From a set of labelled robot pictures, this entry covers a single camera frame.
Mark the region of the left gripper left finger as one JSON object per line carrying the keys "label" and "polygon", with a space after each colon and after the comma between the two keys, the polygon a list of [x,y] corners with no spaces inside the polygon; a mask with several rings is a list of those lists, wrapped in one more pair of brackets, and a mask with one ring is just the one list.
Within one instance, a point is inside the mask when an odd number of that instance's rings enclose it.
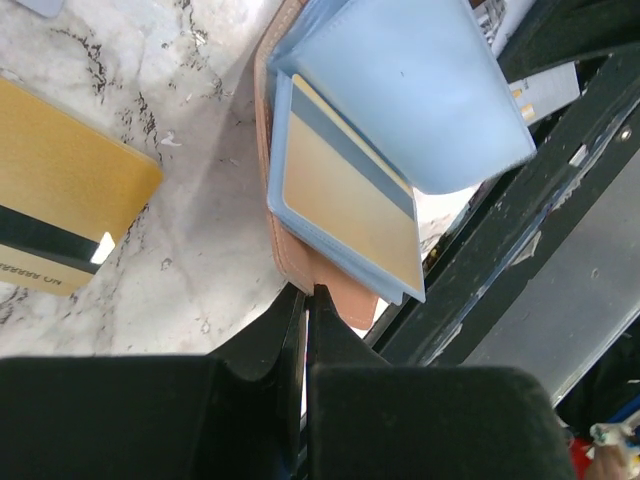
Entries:
{"label": "left gripper left finger", "polygon": [[283,290],[205,355],[1,363],[5,479],[288,479],[295,474],[305,297]]}

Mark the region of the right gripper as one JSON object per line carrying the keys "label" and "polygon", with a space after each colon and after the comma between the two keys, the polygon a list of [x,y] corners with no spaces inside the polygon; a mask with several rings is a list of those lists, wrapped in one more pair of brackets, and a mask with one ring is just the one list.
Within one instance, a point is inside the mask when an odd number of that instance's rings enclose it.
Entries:
{"label": "right gripper", "polygon": [[536,1],[498,56],[508,82],[639,48],[637,1]]}

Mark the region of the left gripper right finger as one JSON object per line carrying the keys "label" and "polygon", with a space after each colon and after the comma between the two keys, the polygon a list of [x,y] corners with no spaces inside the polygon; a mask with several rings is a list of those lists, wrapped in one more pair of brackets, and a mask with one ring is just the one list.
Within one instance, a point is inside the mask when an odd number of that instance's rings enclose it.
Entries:
{"label": "left gripper right finger", "polygon": [[549,398],[504,367],[394,366],[312,297],[307,347],[312,479],[571,479]]}

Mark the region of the single silver VIP card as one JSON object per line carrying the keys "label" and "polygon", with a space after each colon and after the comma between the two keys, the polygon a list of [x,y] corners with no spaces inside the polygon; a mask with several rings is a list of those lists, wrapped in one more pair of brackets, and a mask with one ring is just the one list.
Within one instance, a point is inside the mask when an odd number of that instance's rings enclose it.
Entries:
{"label": "single silver VIP card", "polygon": [[[476,21],[495,57],[504,50],[534,1],[471,1]],[[525,123],[530,126],[581,96],[574,63],[565,63],[509,85]]]}

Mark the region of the pink leather card holder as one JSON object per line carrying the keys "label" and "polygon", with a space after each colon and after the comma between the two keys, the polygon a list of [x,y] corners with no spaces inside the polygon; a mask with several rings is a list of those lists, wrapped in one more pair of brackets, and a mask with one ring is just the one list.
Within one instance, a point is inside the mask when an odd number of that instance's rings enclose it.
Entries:
{"label": "pink leather card holder", "polygon": [[278,75],[298,74],[413,191],[443,195],[530,159],[535,143],[466,1],[286,1],[255,56],[258,155],[278,269],[329,290],[365,330],[379,300],[272,211]]}

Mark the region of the single gold card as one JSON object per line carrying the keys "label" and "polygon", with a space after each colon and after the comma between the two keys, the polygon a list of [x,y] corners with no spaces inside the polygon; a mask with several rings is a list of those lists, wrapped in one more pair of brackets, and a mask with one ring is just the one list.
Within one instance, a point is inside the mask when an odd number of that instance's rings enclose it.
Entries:
{"label": "single gold card", "polygon": [[386,301],[424,300],[412,189],[302,76],[280,73],[277,95],[272,211]]}

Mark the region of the gold credit card stack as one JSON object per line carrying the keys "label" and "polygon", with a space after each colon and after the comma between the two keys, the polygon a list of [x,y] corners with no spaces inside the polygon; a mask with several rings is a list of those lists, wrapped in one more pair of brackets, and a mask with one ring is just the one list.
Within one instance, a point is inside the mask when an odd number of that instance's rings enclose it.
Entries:
{"label": "gold credit card stack", "polygon": [[148,156],[2,80],[2,281],[55,295],[86,285],[162,179]]}

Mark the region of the silver VIP card stack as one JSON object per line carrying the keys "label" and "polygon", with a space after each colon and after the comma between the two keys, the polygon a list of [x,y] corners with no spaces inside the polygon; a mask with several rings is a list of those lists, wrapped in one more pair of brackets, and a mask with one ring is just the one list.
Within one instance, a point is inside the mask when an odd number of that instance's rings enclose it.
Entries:
{"label": "silver VIP card stack", "polygon": [[23,7],[44,18],[55,18],[61,11],[64,0],[15,0]]}

